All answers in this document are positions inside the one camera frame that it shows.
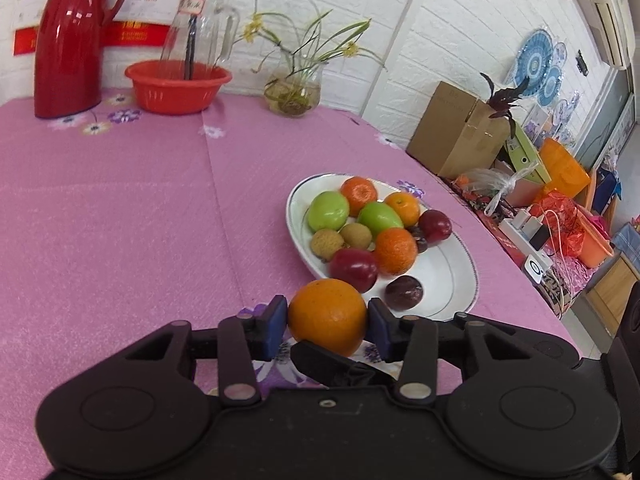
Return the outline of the dark plum back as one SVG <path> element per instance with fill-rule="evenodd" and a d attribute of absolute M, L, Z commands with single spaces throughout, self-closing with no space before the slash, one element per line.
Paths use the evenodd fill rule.
<path fill-rule="evenodd" d="M 423 286 L 416 278 L 401 275 L 386 285 L 384 301 L 392 310 L 407 311 L 420 304 L 423 294 Z"/>

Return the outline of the dark plum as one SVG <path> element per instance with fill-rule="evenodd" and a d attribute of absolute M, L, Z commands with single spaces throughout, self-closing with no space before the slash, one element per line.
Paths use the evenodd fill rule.
<path fill-rule="evenodd" d="M 412 235 L 414 241 L 416 242 L 416 249 L 419 254 L 423 254 L 427 251 L 428 243 L 427 240 L 418 226 L 413 226 L 408 229 L 408 232 Z"/>
<path fill-rule="evenodd" d="M 407 311 L 420 304 L 423 294 L 423 286 L 416 278 L 401 275 L 386 285 L 384 301 L 392 310 Z"/>

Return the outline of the large smooth orange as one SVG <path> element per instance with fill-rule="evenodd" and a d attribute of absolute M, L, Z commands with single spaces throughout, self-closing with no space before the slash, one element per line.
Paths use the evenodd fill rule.
<path fill-rule="evenodd" d="M 358 290 L 335 278 L 315 280 L 296 292 L 288 305 L 288 329 L 340 356 L 351 356 L 366 333 L 367 306 Z"/>

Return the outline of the red plum back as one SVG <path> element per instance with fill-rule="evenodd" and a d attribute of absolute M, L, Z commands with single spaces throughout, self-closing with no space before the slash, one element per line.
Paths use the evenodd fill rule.
<path fill-rule="evenodd" d="M 331 278 L 346 282 L 363 294 L 378 280 L 378 265 L 372 252 L 343 248 L 329 262 L 329 274 Z"/>

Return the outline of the red plum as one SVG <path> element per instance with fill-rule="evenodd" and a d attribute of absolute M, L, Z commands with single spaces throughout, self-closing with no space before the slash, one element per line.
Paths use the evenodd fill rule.
<path fill-rule="evenodd" d="M 372 252 L 343 248 L 329 262 L 329 274 L 331 278 L 346 282 L 363 294 L 378 280 L 378 265 Z"/>
<path fill-rule="evenodd" d="M 427 209 L 420 215 L 418 227 L 430 246 L 448 240 L 452 234 L 450 219 L 446 214 L 435 209 Z"/>

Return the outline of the dark plum front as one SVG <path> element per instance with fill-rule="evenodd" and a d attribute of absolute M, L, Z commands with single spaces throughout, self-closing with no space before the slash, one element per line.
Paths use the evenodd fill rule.
<path fill-rule="evenodd" d="M 413 226 L 408 229 L 408 232 L 412 235 L 414 241 L 416 242 L 416 249 L 419 254 L 423 254 L 427 251 L 428 243 L 427 240 L 418 226 Z"/>

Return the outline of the bumpy tangerine front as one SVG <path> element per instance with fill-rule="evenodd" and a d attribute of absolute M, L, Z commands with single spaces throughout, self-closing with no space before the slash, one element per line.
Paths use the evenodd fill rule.
<path fill-rule="evenodd" d="M 418 246 L 407 230 L 389 228 L 376 237 L 373 255 L 381 273 L 401 275 L 416 261 Z"/>

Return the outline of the bumpy tangerine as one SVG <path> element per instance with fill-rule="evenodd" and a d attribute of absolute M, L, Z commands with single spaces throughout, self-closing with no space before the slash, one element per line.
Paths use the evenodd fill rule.
<path fill-rule="evenodd" d="M 356 218 L 360 210 L 368 203 L 378 200 L 378 191 L 374 184 L 367 178 L 351 177 L 343 182 L 340 193 L 349 204 L 349 215 Z"/>
<path fill-rule="evenodd" d="M 401 275 L 416 261 L 418 246 L 407 230 L 389 228 L 376 237 L 373 255 L 381 273 Z"/>

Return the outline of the brown longan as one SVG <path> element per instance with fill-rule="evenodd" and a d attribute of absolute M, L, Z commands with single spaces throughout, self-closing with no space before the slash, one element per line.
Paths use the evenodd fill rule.
<path fill-rule="evenodd" d="M 311 237 L 309 247 L 316 257 L 329 262 L 340 249 L 345 247 L 345 241 L 339 232 L 322 229 Z"/>
<path fill-rule="evenodd" d="M 368 250 L 373 240 L 370 229 L 359 222 L 346 224 L 340 234 L 346 246 L 360 250 Z"/>

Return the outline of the smooth orange back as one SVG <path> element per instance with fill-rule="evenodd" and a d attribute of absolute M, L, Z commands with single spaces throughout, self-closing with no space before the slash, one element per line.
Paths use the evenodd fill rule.
<path fill-rule="evenodd" d="M 420 203 L 416 197 L 408 192 L 393 192 L 384 198 L 384 203 L 398 214 L 405 228 L 415 226 L 420 218 Z"/>

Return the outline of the green mango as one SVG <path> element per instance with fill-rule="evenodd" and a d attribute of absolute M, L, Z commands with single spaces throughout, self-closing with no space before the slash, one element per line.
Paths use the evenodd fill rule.
<path fill-rule="evenodd" d="M 366 226 L 373 238 L 387 229 L 404 227 L 398 213 L 391 206 L 381 202 L 364 205 L 359 211 L 357 222 Z"/>
<path fill-rule="evenodd" d="M 349 202 L 337 191 L 324 191 L 311 202 L 307 224 L 312 232 L 341 229 L 349 216 Z"/>

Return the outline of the bumpy tangerine back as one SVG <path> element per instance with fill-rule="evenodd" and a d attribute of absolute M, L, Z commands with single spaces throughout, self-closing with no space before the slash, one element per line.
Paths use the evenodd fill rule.
<path fill-rule="evenodd" d="M 374 184 L 367 178 L 351 177 L 343 182 L 340 193 L 349 204 L 349 215 L 356 218 L 360 210 L 368 203 L 378 200 L 378 191 Z"/>

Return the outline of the white power strip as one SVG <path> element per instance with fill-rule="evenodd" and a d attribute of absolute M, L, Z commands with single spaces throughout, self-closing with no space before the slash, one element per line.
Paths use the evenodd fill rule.
<path fill-rule="evenodd" d="M 520 263 L 523 273 L 539 285 L 552 267 L 551 258 L 542 249 L 550 237 L 549 229 L 527 209 L 520 210 L 512 219 L 503 219 L 498 228 L 523 255 L 524 260 Z"/>

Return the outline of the red plastic bag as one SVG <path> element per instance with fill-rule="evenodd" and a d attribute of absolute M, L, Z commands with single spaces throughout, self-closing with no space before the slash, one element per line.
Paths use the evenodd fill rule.
<path fill-rule="evenodd" d="M 541 218 L 549 229 L 552 246 L 570 258 L 577 258 L 584 248 L 585 229 L 578 212 L 574 200 L 559 191 L 539 195 L 529 208 L 529 213 Z"/>

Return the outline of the orange plastic bag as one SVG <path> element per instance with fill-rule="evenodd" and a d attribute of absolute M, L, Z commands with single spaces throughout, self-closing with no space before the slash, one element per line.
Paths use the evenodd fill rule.
<path fill-rule="evenodd" d="M 551 177 L 542 188 L 544 193 L 558 191 L 568 198 L 575 198 L 589 185 L 589 174 L 558 141 L 544 140 L 539 156 Z"/>

